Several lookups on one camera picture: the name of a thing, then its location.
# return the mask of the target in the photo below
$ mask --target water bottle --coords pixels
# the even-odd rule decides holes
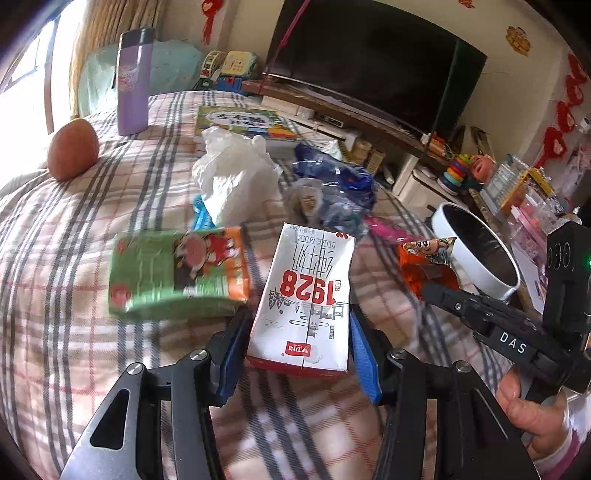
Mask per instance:
[[[148,128],[148,91],[154,29],[139,28],[121,34],[117,55],[117,127],[119,135]]]

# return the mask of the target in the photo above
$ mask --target white plastic bag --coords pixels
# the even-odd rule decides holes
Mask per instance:
[[[202,136],[206,154],[192,172],[203,203],[216,226],[240,225],[277,193],[281,167],[260,135],[250,139],[211,127]]]

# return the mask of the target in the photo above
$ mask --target white bowl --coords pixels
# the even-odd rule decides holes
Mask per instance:
[[[513,255],[476,215],[444,202],[433,214],[431,224],[437,237],[456,237],[452,258],[484,293],[506,300],[519,288],[521,277]]]

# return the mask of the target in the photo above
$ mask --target red paper cutting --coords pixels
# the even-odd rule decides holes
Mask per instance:
[[[572,75],[566,76],[566,96],[569,97],[570,106],[577,106],[583,103],[585,99],[583,92],[579,88],[579,83]]]
[[[577,83],[585,83],[587,80],[589,80],[587,72],[584,70],[581,62],[579,62],[579,59],[572,53],[569,53],[569,64],[570,70],[573,72],[573,77]]]
[[[574,130],[576,122],[573,114],[570,112],[570,107],[562,100],[556,105],[556,120],[562,133],[569,134]]]
[[[557,128],[548,127],[544,134],[544,154],[535,163],[535,166],[542,167],[551,158],[561,158],[566,150],[562,132]]]

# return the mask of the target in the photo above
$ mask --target pink sleeve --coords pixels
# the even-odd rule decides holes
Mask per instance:
[[[575,430],[571,429],[565,445],[551,455],[553,458],[545,458],[535,463],[542,480],[558,480],[569,467],[580,447],[579,436]]]

